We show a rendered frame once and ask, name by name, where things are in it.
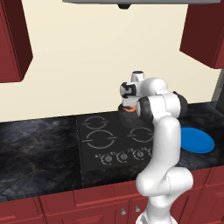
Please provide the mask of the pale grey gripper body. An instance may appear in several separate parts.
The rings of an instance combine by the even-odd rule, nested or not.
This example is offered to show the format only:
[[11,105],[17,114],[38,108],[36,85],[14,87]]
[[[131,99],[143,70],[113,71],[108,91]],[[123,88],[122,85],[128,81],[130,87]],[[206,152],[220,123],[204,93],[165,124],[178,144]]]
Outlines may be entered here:
[[124,107],[134,107],[137,105],[137,98],[123,98],[122,99],[122,105]]

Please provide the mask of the red wall cupboard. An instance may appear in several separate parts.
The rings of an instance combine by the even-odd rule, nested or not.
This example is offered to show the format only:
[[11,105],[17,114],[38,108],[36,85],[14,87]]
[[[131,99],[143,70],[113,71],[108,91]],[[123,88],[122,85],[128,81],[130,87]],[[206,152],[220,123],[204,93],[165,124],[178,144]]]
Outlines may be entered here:
[[224,68],[224,0],[188,6],[179,50],[208,67]]
[[32,58],[22,0],[0,0],[0,83],[22,81]]

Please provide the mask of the blue plate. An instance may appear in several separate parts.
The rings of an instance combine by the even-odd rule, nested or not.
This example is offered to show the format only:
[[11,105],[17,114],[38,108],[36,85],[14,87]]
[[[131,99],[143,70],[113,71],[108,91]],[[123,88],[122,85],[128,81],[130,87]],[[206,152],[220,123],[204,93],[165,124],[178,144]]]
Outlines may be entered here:
[[214,149],[214,140],[203,130],[184,127],[181,129],[181,148],[196,154],[205,154]]

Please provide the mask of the grey fridge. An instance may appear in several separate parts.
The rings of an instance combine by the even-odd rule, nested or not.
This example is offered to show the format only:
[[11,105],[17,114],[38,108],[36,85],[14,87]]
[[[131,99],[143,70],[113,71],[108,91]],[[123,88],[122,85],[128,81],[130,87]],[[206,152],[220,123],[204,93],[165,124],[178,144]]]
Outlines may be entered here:
[[220,70],[220,75],[213,92],[212,106],[224,115],[224,68]]

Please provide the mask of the red base cupboard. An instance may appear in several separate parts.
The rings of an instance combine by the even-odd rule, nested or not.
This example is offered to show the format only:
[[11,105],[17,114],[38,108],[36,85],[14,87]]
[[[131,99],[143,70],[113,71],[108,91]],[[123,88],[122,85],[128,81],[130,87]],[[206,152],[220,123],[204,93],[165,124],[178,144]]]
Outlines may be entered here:
[[210,168],[203,186],[176,199],[171,215],[178,224],[224,224],[224,165]]

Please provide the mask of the red drawer front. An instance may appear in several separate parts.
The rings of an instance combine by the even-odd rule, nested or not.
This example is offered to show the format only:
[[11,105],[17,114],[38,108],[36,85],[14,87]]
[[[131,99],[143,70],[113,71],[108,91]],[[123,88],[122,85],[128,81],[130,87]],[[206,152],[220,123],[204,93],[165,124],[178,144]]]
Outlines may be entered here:
[[138,194],[136,181],[127,181],[115,184],[114,186],[114,195],[116,197],[128,196]]
[[40,196],[43,206],[49,210],[50,213],[58,211],[72,210],[74,208],[74,192],[59,192]]
[[75,190],[74,201],[76,206],[86,205],[89,202],[105,200],[114,197],[114,187],[112,185],[95,186],[80,190]]
[[192,171],[192,175],[193,175],[193,186],[192,187],[198,188],[198,187],[203,186],[207,181],[209,172],[210,172],[210,168]]
[[0,224],[39,218],[43,211],[37,197],[0,203]]

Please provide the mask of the dark pot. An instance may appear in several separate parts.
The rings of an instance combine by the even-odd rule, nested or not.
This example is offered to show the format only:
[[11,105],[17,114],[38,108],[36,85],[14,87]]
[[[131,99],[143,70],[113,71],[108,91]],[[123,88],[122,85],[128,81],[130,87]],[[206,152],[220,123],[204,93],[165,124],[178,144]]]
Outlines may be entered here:
[[121,125],[130,129],[143,127],[145,125],[145,123],[137,116],[136,112],[127,112],[122,104],[118,107],[118,120]]

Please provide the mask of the black hob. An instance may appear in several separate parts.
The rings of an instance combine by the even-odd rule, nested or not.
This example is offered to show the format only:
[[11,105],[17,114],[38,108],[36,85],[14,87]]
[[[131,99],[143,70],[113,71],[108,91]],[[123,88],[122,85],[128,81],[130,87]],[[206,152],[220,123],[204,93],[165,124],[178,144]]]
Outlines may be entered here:
[[[148,149],[152,148],[153,128],[127,128],[120,124],[117,111],[78,115],[77,126],[84,172],[148,164],[151,160]],[[143,160],[134,157],[135,151],[143,152]],[[128,156],[126,161],[121,160],[122,153]],[[106,155],[112,157],[111,162],[104,160]]]

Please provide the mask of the grey range hood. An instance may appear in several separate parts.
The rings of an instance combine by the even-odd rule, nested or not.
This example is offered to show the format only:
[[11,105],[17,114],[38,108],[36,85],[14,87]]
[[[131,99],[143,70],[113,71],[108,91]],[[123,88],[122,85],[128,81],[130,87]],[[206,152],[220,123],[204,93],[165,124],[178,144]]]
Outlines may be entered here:
[[217,4],[221,0],[62,0],[71,4],[117,4],[128,9],[132,4]]

